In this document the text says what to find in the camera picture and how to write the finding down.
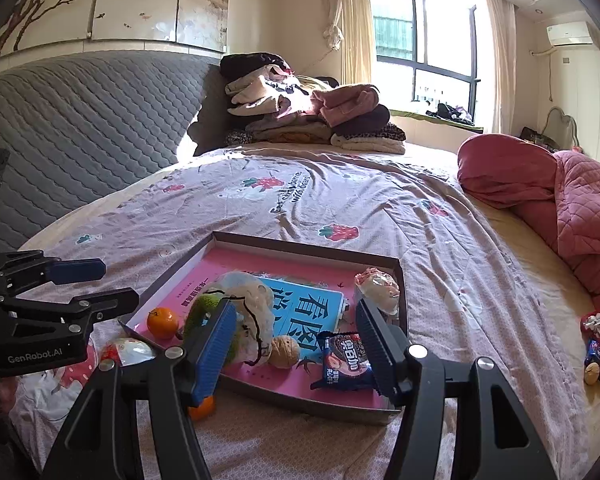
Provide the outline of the grey quilted headboard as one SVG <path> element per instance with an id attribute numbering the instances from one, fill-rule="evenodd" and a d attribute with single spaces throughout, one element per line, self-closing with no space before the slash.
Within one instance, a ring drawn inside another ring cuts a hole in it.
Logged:
<path id="1" fill-rule="evenodd" d="M 79 207 L 222 148 L 220 63 L 159 51 L 46 58 L 0 73 L 0 252 Z"/>

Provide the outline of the floral wall painting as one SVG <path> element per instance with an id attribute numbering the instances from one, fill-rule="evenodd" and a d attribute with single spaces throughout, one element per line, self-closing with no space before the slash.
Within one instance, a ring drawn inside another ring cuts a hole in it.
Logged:
<path id="1" fill-rule="evenodd" d="M 223 52 L 228 0 L 16 0 L 0 58 L 73 40 L 156 40 Z"/>

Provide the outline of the small orange tangerine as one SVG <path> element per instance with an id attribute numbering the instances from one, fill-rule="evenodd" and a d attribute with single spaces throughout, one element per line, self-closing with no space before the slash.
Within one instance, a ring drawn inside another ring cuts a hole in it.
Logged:
<path id="1" fill-rule="evenodd" d="M 178 316 L 169 308 L 152 309 L 146 318 L 148 332 L 158 340 L 171 340 L 180 327 Z"/>

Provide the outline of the heart-shaped chair back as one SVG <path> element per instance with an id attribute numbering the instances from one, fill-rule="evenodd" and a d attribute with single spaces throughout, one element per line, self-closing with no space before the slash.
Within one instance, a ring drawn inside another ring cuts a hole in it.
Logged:
<path id="1" fill-rule="evenodd" d="M 541 134 L 550 140 L 550 146 L 556 151 L 580 148 L 576 121 L 558 106 L 552 107 L 547 113 Z"/>

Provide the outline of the blue Oreo cookie packet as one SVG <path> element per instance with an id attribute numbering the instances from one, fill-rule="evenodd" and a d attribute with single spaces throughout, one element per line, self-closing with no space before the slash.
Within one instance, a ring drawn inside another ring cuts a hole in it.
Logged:
<path id="1" fill-rule="evenodd" d="M 358 333 L 321 332 L 322 376 L 310 388 L 339 391 L 378 390 L 370 360 Z"/>

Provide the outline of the clothes on window sill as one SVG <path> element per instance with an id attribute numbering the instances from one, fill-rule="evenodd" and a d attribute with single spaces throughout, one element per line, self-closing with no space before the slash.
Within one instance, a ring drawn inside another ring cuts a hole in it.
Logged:
<path id="1" fill-rule="evenodd" d="M 471 114 L 464 107 L 455 107 L 448 103 L 439 102 L 435 110 L 426 110 L 426 114 L 448 122 L 457 122 L 458 124 L 472 126 L 474 121 Z"/>

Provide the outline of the red quilted blanket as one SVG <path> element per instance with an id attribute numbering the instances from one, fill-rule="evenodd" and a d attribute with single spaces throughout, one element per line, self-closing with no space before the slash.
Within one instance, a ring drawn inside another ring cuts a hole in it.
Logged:
<path id="1" fill-rule="evenodd" d="M 600 162 L 483 134 L 460 146 L 457 166 L 464 191 L 524 220 L 565 261 L 600 311 Z"/>

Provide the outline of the small doll toy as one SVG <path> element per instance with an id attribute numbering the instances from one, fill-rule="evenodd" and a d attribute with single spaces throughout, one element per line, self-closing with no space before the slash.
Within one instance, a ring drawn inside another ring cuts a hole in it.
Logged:
<path id="1" fill-rule="evenodd" d="M 600 382 L 600 312 L 582 316 L 580 329 L 586 342 L 583 379 L 589 386 Z"/>

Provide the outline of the white air conditioner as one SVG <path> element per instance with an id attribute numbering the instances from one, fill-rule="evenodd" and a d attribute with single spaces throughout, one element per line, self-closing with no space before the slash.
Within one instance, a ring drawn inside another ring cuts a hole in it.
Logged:
<path id="1" fill-rule="evenodd" d="M 548 25 L 546 34 L 548 42 L 553 48 L 598 48 L 595 32 L 586 21 Z"/>

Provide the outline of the large orange tangerine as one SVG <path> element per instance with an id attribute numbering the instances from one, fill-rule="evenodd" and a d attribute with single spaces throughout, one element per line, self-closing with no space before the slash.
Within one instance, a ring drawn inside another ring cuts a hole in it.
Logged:
<path id="1" fill-rule="evenodd" d="M 214 396 L 207 396 L 198 406 L 192 406 L 188 409 L 189 418 L 192 422 L 201 422 L 212 416 L 216 411 Z"/>

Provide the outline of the window with dark frame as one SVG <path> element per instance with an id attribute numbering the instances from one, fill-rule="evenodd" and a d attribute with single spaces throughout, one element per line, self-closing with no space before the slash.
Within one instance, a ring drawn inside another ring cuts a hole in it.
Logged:
<path id="1" fill-rule="evenodd" d="M 370 0 L 374 81 L 388 107 L 427 115 L 439 102 L 475 118 L 477 0 Z"/>

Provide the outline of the cream curtain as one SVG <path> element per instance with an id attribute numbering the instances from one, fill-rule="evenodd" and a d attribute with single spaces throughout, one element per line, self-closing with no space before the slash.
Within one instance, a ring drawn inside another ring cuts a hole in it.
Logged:
<path id="1" fill-rule="evenodd" d="M 374 21 L 370 0 L 325 0 L 327 24 L 323 38 L 341 54 L 344 84 L 371 82 L 376 62 Z"/>

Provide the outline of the red blue toy egg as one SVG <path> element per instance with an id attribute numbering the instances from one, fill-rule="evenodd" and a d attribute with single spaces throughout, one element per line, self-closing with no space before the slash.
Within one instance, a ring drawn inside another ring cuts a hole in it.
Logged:
<path id="1" fill-rule="evenodd" d="M 124 337 L 110 341 L 100 352 L 102 361 L 110 360 L 120 366 L 131 366 L 152 360 L 156 352 L 146 342 Z"/>

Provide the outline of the pile of folded clothes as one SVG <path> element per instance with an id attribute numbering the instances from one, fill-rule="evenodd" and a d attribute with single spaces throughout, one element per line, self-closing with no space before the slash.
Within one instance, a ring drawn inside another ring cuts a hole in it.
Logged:
<path id="1" fill-rule="evenodd" d="M 406 133 L 391 122 L 374 84 L 328 84 L 295 74 L 268 52 L 220 62 L 232 128 L 226 143 L 329 144 L 348 151 L 402 154 Z"/>

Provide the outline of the walnut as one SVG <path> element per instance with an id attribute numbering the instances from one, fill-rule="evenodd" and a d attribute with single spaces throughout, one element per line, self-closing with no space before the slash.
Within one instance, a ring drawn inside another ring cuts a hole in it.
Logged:
<path id="1" fill-rule="evenodd" d="M 300 346 L 288 335 L 275 336 L 271 341 L 268 362 L 279 370 L 290 370 L 300 361 Z"/>

